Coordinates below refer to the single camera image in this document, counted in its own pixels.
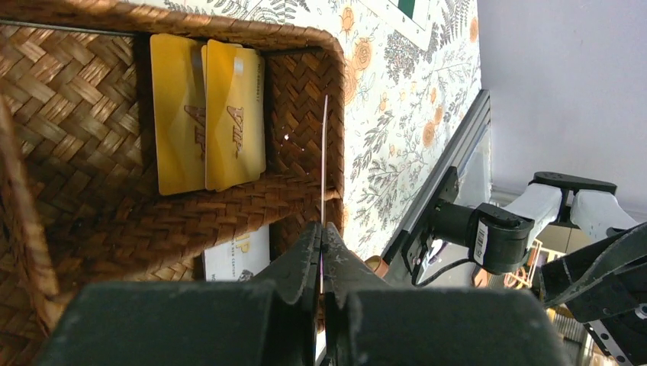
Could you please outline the yellow credit card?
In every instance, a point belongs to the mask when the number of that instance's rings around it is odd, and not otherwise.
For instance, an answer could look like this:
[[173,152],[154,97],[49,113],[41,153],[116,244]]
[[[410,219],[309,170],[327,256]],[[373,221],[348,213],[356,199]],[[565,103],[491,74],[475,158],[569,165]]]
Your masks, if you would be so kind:
[[[325,205],[325,194],[327,191],[326,188],[326,179],[327,179],[327,121],[328,121],[328,95],[324,97],[324,106],[323,106],[323,120],[322,120],[322,136],[321,136],[321,173],[320,173],[320,224],[322,229],[326,226],[326,205]],[[320,252],[320,299],[324,295],[324,265],[323,265],[323,253]],[[317,353],[317,358],[315,361],[316,365],[323,365],[326,357],[326,339],[325,333],[322,332],[321,335],[317,336],[317,341],[315,345],[315,351]]]
[[205,187],[223,191],[266,170],[265,60],[257,50],[209,40],[202,47],[206,91]]

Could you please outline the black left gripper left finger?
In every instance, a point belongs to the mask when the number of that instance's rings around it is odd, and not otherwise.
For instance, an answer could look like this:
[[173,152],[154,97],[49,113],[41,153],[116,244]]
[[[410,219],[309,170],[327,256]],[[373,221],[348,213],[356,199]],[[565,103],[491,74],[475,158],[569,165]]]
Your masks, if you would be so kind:
[[262,313],[261,365],[313,365],[323,226],[310,222],[292,247],[252,279],[268,292]]

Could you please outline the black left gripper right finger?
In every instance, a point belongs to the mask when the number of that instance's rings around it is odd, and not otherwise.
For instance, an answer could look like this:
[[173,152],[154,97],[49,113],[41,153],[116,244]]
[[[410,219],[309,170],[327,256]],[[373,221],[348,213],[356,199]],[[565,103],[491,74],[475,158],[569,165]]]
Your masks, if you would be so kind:
[[323,228],[327,357],[332,365],[387,365],[392,289],[350,251],[333,223]]

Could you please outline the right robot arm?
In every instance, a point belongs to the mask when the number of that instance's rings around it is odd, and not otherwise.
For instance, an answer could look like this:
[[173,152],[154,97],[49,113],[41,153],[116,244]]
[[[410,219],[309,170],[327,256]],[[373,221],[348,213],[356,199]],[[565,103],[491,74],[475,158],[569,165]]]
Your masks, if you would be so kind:
[[569,223],[591,243],[541,265],[539,298],[565,306],[598,347],[621,365],[646,363],[646,225],[618,204],[616,185],[537,172],[505,207],[447,200],[434,207],[427,234],[466,247],[468,261],[493,275],[522,267],[549,225]]

